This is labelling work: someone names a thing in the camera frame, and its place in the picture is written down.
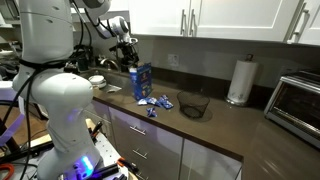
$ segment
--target blue light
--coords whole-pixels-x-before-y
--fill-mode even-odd
[[[91,162],[89,161],[87,156],[83,156],[81,158],[81,162],[84,166],[84,172],[82,172],[81,174],[83,175],[83,178],[88,177],[92,174],[93,172],[93,166],[91,164]]]

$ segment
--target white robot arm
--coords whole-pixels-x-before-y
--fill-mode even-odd
[[[125,61],[138,61],[123,18],[100,21],[110,7],[109,0],[83,0],[87,16],[100,36],[116,36]],[[39,162],[37,178],[87,179],[101,161],[87,131],[82,110],[92,100],[90,82],[77,75],[63,73],[62,66],[73,52],[73,30],[69,0],[20,0],[23,41],[22,60],[13,89],[24,88],[21,97],[43,105],[49,115],[47,130],[54,148]]]

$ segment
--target gray countertop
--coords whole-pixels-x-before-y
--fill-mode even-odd
[[[320,179],[319,150],[265,119],[261,110],[210,98],[204,117],[190,120],[179,111],[178,92],[174,86],[153,83],[150,97],[166,94],[175,106],[156,108],[156,118],[146,116],[147,106],[136,105],[130,88],[113,94],[94,90],[94,100],[242,160],[244,180]]]

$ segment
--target blue box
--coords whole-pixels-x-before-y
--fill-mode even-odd
[[[134,98],[140,100],[149,96],[152,91],[151,63],[146,63],[136,69],[130,68]]]

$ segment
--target kitchen floor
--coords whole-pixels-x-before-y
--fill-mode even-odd
[[[7,112],[8,106],[0,106],[0,118],[3,119],[6,112]],[[6,123],[6,127],[9,127],[12,122],[19,116],[20,111],[18,108],[13,108],[10,115],[9,119]],[[31,136],[34,135],[37,132],[43,131],[46,129],[46,123],[47,121],[42,121],[39,120],[37,117],[33,116],[30,113],[30,126],[31,126]],[[17,130],[17,132],[14,134],[13,138],[17,142],[17,144],[23,144],[28,140],[28,134],[27,134],[27,123],[26,119],[23,120],[21,126]],[[41,136],[44,136],[48,134],[46,131],[38,133],[32,139],[39,138]]]

